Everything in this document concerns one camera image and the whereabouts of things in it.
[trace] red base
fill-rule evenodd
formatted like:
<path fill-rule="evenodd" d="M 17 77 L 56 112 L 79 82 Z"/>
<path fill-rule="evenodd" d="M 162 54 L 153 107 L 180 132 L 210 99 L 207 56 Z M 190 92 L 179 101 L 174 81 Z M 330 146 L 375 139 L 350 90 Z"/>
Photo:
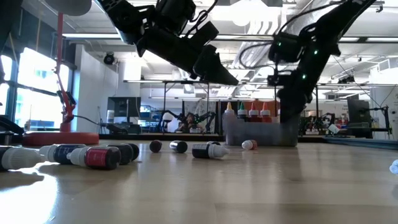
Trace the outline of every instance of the red base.
<path fill-rule="evenodd" d="M 100 142 L 96 133 L 56 133 L 32 132 L 26 133 L 22 140 L 24 146 L 48 146 L 51 144 L 86 144 L 95 145 Z"/>

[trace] table surface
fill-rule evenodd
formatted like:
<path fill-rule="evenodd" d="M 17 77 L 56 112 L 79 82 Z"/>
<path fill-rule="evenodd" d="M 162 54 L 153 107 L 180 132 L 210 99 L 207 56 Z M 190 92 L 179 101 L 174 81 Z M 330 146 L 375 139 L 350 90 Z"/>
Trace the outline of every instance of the table surface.
<path fill-rule="evenodd" d="M 103 141 L 102 144 L 123 141 Z M 140 156 L 116 170 L 49 162 L 0 173 L 0 223 L 397 223 L 398 151 L 299 144 Z"/>

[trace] window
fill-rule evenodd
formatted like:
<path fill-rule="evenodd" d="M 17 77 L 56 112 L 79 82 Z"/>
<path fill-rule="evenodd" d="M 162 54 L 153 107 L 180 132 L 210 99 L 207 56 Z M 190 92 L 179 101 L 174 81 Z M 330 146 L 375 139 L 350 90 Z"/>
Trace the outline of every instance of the window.
<path fill-rule="evenodd" d="M 18 83 L 55 93 L 58 77 L 53 72 L 56 62 L 34 50 L 25 48 L 19 63 Z M 68 86 L 69 68 L 61 65 L 62 85 Z M 17 89 L 15 123 L 23 127 L 30 120 L 31 128 L 59 128 L 62 104 L 57 96 Z"/>
<path fill-rule="evenodd" d="M 12 59 L 10 57 L 1 56 L 1 62 L 2 66 L 4 69 L 4 79 L 5 80 L 10 80 L 11 78 L 11 71 L 12 71 Z M 0 114 L 4 115 L 6 114 L 6 105 L 7 105 L 7 98 L 8 98 L 8 89 L 9 86 L 8 84 L 1 84 L 0 85 L 0 103 L 2 103 L 2 106 L 0 106 Z"/>

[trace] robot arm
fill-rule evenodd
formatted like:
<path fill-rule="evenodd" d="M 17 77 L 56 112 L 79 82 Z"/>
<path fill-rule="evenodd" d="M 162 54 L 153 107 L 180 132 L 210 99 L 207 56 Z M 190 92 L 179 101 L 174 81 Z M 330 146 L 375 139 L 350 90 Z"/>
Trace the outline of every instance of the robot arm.
<path fill-rule="evenodd" d="M 280 121 L 297 116 L 312 101 L 312 92 L 331 55 L 340 56 L 338 41 L 353 22 L 376 0 L 345 0 L 314 24 L 304 27 L 299 35 L 279 32 L 274 36 L 269 58 L 280 62 L 299 62 L 289 76 L 268 77 L 271 85 L 282 85 Z"/>
<path fill-rule="evenodd" d="M 238 81 L 222 66 L 216 47 L 207 45 L 218 30 L 207 22 L 191 37 L 179 37 L 188 21 L 194 21 L 192 0 L 161 0 L 155 6 L 134 7 L 126 0 L 95 0 L 108 15 L 122 40 L 158 55 L 206 82 L 237 85 Z"/>

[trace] plastic bottle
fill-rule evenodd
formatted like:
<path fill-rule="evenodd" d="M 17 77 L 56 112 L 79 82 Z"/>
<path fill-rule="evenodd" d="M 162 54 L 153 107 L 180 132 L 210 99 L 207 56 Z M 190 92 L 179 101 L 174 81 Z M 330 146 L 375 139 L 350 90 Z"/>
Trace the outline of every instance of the plastic bottle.
<path fill-rule="evenodd" d="M 184 153 L 188 149 L 188 144 L 185 141 L 172 141 L 170 148 L 177 153 Z"/>
<path fill-rule="evenodd" d="M 243 119 L 244 122 L 248 121 L 248 111 L 244 108 L 244 103 L 241 103 L 241 107 L 238 110 L 238 119 Z"/>
<path fill-rule="evenodd" d="M 149 149 L 154 152 L 158 153 L 162 149 L 162 142 L 155 140 L 149 144 Z"/>
<path fill-rule="evenodd" d="M 261 122 L 262 119 L 259 117 L 259 111 L 256 109 L 254 102 L 251 103 L 251 109 L 249 110 L 249 122 Z"/>
<path fill-rule="evenodd" d="M 245 150 L 257 149 L 257 142 L 255 140 L 247 140 L 242 143 L 242 148 Z"/>
<path fill-rule="evenodd" d="M 94 146 L 75 149 L 67 155 L 67 158 L 74 165 L 113 170 L 119 166 L 121 154 L 116 147 Z"/>
<path fill-rule="evenodd" d="M 262 122 L 272 123 L 271 111 L 269 111 L 269 109 L 267 107 L 267 102 L 264 102 L 262 104 L 262 111 L 260 112 L 260 114 L 261 114 Z"/>
<path fill-rule="evenodd" d="M 219 159 L 229 154 L 229 150 L 216 144 L 194 144 L 192 155 L 199 159 Z"/>
<path fill-rule="evenodd" d="M 216 141 L 210 141 L 210 142 L 207 142 L 206 144 L 215 144 L 217 146 L 221 145 L 219 142 L 216 142 Z"/>
<path fill-rule="evenodd" d="M 132 148 L 128 144 L 111 144 L 107 145 L 107 147 L 116 147 L 120 150 L 120 165 L 128 165 L 132 159 Z"/>
<path fill-rule="evenodd" d="M 43 162 L 43 160 L 36 150 L 0 146 L 0 171 L 29 168 L 40 162 Z"/>
<path fill-rule="evenodd" d="M 139 147 L 133 143 L 128 143 L 128 144 L 131 146 L 132 149 L 132 159 L 131 159 L 132 162 L 135 161 L 139 156 Z"/>
<path fill-rule="evenodd" d="M 39 154 L 43 156 L 46 161 L 58 162 L 62 165 L 72 165 L 67 155 L 73 150 L 86 147 L 84 144 L 54 144 L 51 146 L 43 146 L 39 150 Z"/>

